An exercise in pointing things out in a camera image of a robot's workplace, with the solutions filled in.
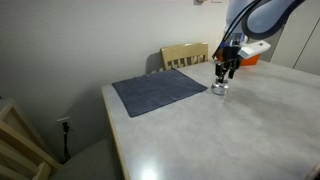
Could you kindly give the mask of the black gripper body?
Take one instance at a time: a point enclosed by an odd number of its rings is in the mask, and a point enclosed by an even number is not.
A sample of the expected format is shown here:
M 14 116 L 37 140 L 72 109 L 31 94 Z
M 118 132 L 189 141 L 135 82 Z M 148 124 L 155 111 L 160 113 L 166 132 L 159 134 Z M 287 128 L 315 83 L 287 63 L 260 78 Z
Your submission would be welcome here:
M 219 63 L 216 65 L 216 71 L 221 70 L 225 74 L 230 70 L 231 67 L 236 67 L 238 69 L 241 62 L 241 57 L 238 54 L 239 51 L 239 47 L 219 47 L 214 53 L 214 56 L 217 58 L 217 54 L 221 52 L 223 55 L 223 60 L 219 61 Z

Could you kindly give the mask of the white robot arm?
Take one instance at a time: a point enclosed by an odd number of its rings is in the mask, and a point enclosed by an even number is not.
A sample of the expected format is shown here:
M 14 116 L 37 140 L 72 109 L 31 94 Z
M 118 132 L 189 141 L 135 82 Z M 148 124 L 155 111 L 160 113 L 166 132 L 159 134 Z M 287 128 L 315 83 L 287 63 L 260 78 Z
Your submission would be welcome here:
M 216 65 L 217 83 L 225 83 L 225 74 L 232 79 L 240 62 L 244 38 L 264 40 L 287 23 L 292 12 L 306 0 L 229 0 L 224 35 L 212 55 Z

